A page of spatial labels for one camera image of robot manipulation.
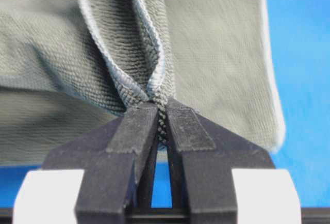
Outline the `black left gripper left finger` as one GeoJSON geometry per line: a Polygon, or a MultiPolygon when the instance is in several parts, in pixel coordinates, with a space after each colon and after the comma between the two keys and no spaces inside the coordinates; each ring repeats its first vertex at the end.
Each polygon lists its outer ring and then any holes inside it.
{"type": "Polygon", "coordinates": [[[157,107],[145,103],[51,150],[41,168],[26,175],[13,222],[124,223],[157,120],[157,107]]]}

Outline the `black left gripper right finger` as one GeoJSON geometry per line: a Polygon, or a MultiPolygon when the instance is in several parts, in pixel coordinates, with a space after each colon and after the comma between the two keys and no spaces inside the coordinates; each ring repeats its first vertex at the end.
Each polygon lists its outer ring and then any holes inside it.
{"type": "Polygon", "coordinates": [[[172,174],[191,223],[301,223],[292,178],[267,150],[174,99],[166,113],[172,174]]]}

